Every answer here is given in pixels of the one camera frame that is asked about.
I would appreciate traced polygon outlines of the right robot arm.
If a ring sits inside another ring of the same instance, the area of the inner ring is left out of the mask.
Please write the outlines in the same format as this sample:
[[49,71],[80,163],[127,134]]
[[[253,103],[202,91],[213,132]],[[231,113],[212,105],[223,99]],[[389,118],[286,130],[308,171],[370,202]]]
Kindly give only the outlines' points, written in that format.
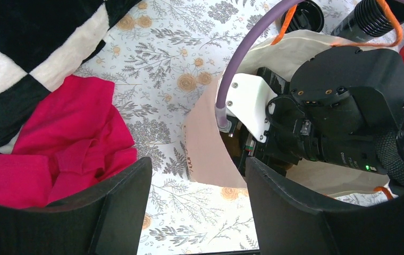
[[284,77],[261,64],[252,83],[264,83],[255,137],[245,119],[224,138],[244,174],[255,157],[285,175],[301,160],[371,172],[404,188],[404,63],[390,49],[340,46],[310,54]]

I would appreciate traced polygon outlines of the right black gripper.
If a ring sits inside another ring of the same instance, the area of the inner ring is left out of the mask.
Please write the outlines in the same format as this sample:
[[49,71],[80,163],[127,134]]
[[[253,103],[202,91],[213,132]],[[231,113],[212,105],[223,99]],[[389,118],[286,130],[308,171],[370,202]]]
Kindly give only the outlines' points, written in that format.
[[277,94],[265,109],[265,121],[270,124],[270,129],[265,132],[266,142],[258,142],[236,117],[230,117],[234,129],[221,134],[239,173],[245,176],[248,157],[259,159],[283,176],[302,159],[324,162],[322,136],[289,94],[289,82],[266,67],[259,68],[256,76],[262,77]]

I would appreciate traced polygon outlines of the peach paper bag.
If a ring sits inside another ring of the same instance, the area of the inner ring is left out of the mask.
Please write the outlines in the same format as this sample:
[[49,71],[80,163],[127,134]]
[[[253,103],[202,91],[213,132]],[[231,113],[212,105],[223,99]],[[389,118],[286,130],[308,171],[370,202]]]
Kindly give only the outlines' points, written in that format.
[[[265,121],[263,104],[268,93],[252,74],[260,65],[271,68],[283,78],[292,78],[296,69],[310,57],[334,44],[347,44],[348,40],[318,32],[291,32],[277,43],[268,38],[260,44],[256,39],[290,7],[281,1],[264,16],[260,26],[253,27],[238,46],[222,77],[227,84],[237,81],[237,89],[230,87],[234,96],[233,109],[243,114],[247,124]],[[227,188],[245,188],[246,181],[231,159],[239,153],[239,141],[218,130],[217,119],[227,114],[215,106],[221,78],[213,80],[196,102],[183,125],[187,165],[194,182]],[[286,171],[287,177],[309,189],[334,197],[352,193],[371,194],[377,186],[386,186],[389,178],[341,166],[303,160]]]

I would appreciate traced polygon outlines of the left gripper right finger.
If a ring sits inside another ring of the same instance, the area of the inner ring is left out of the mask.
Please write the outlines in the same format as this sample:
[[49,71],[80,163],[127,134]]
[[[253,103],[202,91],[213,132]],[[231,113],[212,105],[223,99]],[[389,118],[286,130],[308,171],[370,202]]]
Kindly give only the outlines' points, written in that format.
[[261,254],[404,254],[404,195],[370,207],[342,202],[246,161]]

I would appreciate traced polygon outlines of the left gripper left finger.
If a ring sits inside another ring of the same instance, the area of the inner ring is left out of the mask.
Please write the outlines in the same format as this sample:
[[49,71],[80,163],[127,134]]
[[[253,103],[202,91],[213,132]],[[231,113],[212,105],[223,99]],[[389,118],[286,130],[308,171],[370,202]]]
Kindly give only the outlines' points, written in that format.
[[136,254],[151,180],[143,157],[44,208],[0,206],[0,254]]

